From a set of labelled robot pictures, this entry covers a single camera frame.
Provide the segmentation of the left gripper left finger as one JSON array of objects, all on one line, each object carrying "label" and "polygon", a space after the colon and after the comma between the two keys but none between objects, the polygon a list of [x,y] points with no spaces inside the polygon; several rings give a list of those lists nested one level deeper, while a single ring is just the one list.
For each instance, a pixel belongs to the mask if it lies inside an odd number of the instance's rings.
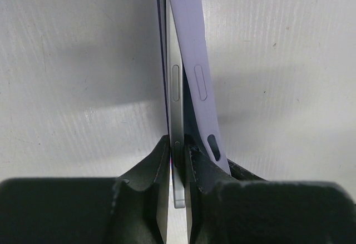
[{"label": "left gripper left finger", "polygon": [[165,243],[170,141],[118,177],[1,182],[2,243]]}]

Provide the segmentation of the phone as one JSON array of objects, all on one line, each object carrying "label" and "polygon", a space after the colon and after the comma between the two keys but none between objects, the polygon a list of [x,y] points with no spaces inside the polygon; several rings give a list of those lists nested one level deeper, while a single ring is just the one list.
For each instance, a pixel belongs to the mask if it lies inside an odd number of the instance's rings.
[{"label": "phone", "polygon": [[157,0],[174,207],[185,207],[183,61],[170,0]]}]

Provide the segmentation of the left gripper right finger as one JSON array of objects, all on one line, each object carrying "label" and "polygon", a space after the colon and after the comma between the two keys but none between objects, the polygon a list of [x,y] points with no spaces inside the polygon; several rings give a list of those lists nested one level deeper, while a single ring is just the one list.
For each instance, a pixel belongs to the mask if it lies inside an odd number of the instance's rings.
[{"label": "left gripper right finger", "polygon": [[189,243],[354,243],[355,203],[338,184],[231,174],[185,136]]}]

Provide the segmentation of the lilac silicone phone case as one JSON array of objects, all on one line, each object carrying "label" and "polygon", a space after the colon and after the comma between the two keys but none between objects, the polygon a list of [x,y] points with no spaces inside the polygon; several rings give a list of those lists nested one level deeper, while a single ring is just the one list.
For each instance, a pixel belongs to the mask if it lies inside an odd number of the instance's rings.
[{"label": "lilac silicone phone case", "polygon": [[202,0],[170,1],[199,137],[210,159],[231,174],[217,121]]}]

